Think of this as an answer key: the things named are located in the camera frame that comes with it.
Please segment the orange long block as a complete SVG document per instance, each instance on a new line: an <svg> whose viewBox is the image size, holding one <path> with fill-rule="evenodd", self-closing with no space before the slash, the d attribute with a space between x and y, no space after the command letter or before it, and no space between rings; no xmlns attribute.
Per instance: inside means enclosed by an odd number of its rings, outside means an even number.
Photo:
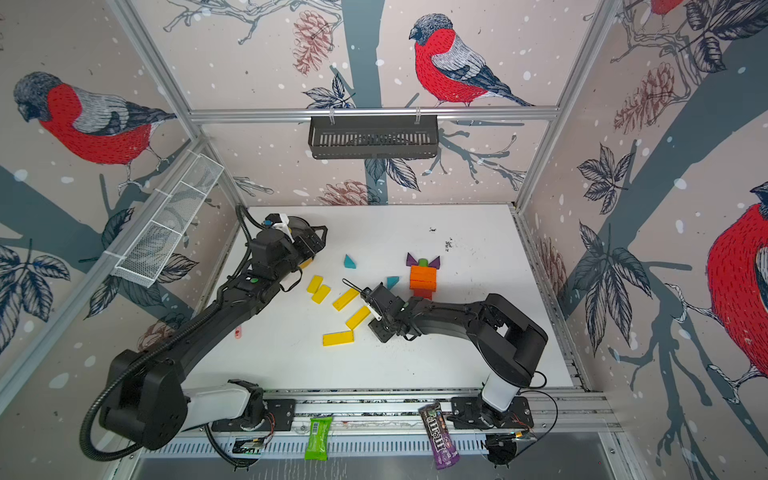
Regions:
<svg viewBox="0 0 768 480"><path fill-rule="evenodd" d="M437 290L437 284L434 281L421 281L412 279L409 283L411 290L424 290L434 292Z"/></svg>
<svg viewBox="0 0 768 480"><path fill-rule="evenodd" d="M410 278L412 284L435 284L435 276L412 276Z"/></svg>

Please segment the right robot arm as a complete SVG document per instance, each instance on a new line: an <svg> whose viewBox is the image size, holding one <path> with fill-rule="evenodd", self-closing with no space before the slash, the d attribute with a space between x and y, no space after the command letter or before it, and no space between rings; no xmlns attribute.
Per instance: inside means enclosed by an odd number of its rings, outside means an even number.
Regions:
<svg viewBox="0 0 768 480"><path fill-rule="evenodd" d="M505 297L490 293L466 304L435 302L413 296L408 300L384 285L365 288L362 300L374 313L369 328L382 343L394 336L413 341L444 335L469 341L490 368L475 400L456 397L449 420L457 428L524 428L514 415L513 401L531 386L548 342L547 333Z"/></svg>

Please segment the red block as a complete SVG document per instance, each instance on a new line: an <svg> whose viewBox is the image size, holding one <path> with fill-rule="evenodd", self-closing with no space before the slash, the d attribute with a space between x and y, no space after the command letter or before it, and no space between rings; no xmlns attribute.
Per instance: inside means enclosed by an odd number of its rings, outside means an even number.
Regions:
<svg viewBox="0 0 768 480"><path fill-rule="evenodd" d="M419 298L423 298L423 299L429 299L429 300L431 300L431 299L432 299L432 295L433 295L433 292L432 292L432 291L429 291L429 290L421 290L421 289L419 289L419 290L413 290L413 291L412 291L412 293L413 293L413 295L414 295L415 297L419 297Z"/></svg>

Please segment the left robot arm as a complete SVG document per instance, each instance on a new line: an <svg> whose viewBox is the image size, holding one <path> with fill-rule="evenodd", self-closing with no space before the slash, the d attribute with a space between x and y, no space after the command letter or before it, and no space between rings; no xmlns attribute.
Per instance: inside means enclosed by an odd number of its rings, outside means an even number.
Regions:
<svg viewBox="0 0 768 480"><path fill-rule="evenodd" d="M246 252L213 302L169 337L141 352L125 350L110 364L104 389L83 418L79 446L90 460L111 462L140 449L158 450L178 433L235 420L247 427L276 421L256 383L229 380L220 386L183 389L194 367L238 326L261 313L283 280L301 275L327 243L328 229L305 219L273 213L256 221L236 210L247 235Z"/></svg>

